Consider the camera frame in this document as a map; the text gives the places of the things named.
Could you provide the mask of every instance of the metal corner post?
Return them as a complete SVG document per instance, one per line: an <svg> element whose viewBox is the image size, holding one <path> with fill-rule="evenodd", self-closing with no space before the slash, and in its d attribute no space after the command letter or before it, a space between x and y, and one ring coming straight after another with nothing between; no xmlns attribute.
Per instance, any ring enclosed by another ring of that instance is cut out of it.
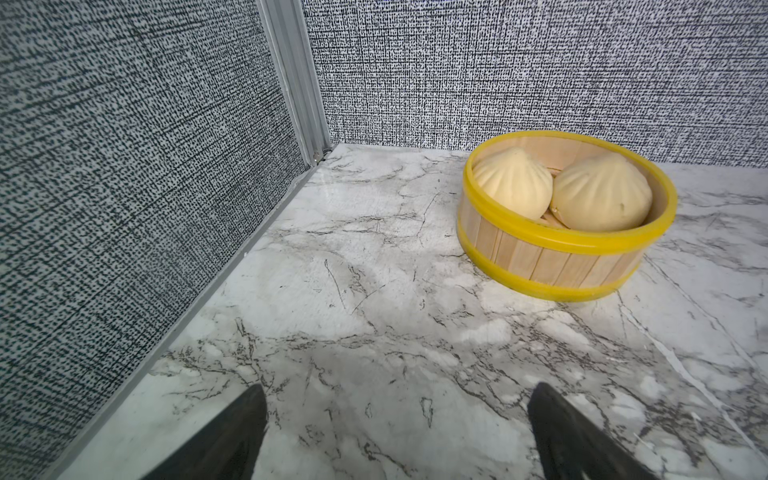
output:
<svg viewBox="0 0 768 480"><path fill-rule="evenodd" d="M331 143L301 0L257 4L302 157L314 167Z"/></svg>

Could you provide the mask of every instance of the marble countertop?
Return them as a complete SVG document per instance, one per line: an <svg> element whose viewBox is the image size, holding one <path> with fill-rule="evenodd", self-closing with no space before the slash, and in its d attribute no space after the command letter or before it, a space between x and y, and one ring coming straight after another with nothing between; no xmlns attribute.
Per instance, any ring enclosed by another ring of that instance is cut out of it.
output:
<svg viewBox="0 0 768 480"><path fill-rule="evenodd" d="M139 478L255 382L254 478L543 478L545 381L661 478L764 480L768 170L661 165L674 225L563 304L462 252L467 156L338 146L60 478Z"/></svg>

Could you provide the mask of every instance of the speckled wallpaper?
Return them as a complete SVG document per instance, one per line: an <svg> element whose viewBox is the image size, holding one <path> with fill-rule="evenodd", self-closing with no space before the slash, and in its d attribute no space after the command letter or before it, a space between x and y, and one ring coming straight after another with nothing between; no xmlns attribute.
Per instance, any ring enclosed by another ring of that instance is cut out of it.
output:
<svg viewBox="0 0 768 480"><path fill-rule="evenodd" d="M335 142L472 149L593 135L768 167L764 0L303 0Z"/></svg>
<svg viewBox="0 0 768 480"><path fill-rule="evenodd" d="M0 23L0 478L34 478L307 166L255 2Z"/></svg>

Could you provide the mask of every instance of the bamboo steamer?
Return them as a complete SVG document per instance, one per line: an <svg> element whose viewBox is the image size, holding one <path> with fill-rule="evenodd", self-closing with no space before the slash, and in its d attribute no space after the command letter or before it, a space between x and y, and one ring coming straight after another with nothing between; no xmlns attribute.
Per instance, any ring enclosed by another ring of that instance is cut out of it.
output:
<svg viewBox="0 0 768 480"><path fill-rule="evenodd" d="M547 213L522 217L490 198L472 173L485 158L522 147L556 175L568 165L613 151L646 177L654 199L640 227L619 232L569 230ZM472 262L492 279L529 296L558 302L594 300L613 293L637 269L643 252L674 220L677 192L656 165L616 144L560 131L499 135L469 155L456 225Z"/></svg>

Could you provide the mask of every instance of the wooden slat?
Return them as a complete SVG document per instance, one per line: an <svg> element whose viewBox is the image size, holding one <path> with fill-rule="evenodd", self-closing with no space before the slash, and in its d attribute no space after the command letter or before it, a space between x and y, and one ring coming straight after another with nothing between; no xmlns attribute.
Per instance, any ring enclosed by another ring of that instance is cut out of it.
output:
<svg viewBox="0 0 768 480"><path fill-rule="evenodd" d="M533 137L525 150L545 167L563 170L573 163L580 145L570 138Z"/></svg>
<svg viewBox="0 0 768 480"><path fill-rule="evenodd" d="M631 272L643 258L643 252L644 250L635 250L622 255L613 270L605 277L603 284L613 283Z"/></svg>
<svg viewBox="0 0 768 480"><path fill-rule="evenodd" d="M475 246L478 248L478 251L482 253L485 258L493 261L497 241L498 227L487 221L484 217L481 217L478 238L475 241Z"/></svg>
<svg viewBox="0 0 768 480"><path fill-rule="evenodd" d="M469 243L475 244L478 238L478 230L480 230L480 214L472 206L472 203L468 198L464 199L464 206L462 207L462 227L464 227L464 233L467 234Z"/></svg>
<svg viewBox="0 0 768 480"><path fill-rule="evenodd" d="M467 202L467 196L464 195L464 191L462 190L462 195L458 199L458 210L456 214L458 215L458 220L461 221L462 219L462 213L464 212L464 205Z"/></svg>
<svg viewBox="0 0 768 480"><path fill-rule="evenodd" d="M654 199L651 201L650 211L648 212L647 217L645 217L643 225L660 217L664 210L667 209L668 202L667 192L664 191L664 187L661 186L659 181L656 180L648 170L645 170L644 174L646 180L648 180L648 186L650 187L650 192L654 195Z"/></svg>
<svg viewBox="0 0 768 480"><path fill-rule="evenodd" d="M521 147L528 151L528 143L531 141L531 139L532 137L508 138L507 140L493 144L490 147L484 149L483 152L478 155L477 159L472 164L472 168L477 168L477 166L480 165L486 158L496 155L499 152L509 150L512 147Z"/></svg>
<svg viewBox="0 0 768 480"><path fill-rule="evenodd" d="M586 142L579 142L580 145L575 152L574 162L586 160L588 158L600 157L605 154L609 154L611 151L607 148L598 147L595 144L588 144Z"/></svg>
<svg viewBox="0 0 768 480"><path fill-rule="evenodd" d="M505 231L500 230L499 233L501 236L498 241L494 263L504 270L509 271L509 263L512 260L512 254L515 252L515 246L518 244L518 239Z"/></svg>
<svg viewBox="0 0 768 480"><path fill-rule="evenodd" d="M554 284L570 288L580 286L581 282L592 271L592 267L598 261L598 258L600 258L599 255L577 255L573 253L568 258L568 261L565 262L563 271L560 272L560 276L555 280Z"/></svg>
<svg viewBox="0 0 768 480"><path fill-rule="evenodd" d="M531 275L531 280L554 285L570 256L570 253L549 250L548 248L543 249Z"/></svg>
<svg viewBox="0 0 768 480"><path fill-rule="evenodd" d="M603 284L605 277L614 269L614 266L621 260L621 255L603 255L594 263L587 276L579 285L579 288L590 288Z"/></svg>
<svg viewBox="0 0 768 480"><path fill-rule="evenodd" d="M530 279L540 255L541 247L518 239L507 270L515 275Z"/></svg>

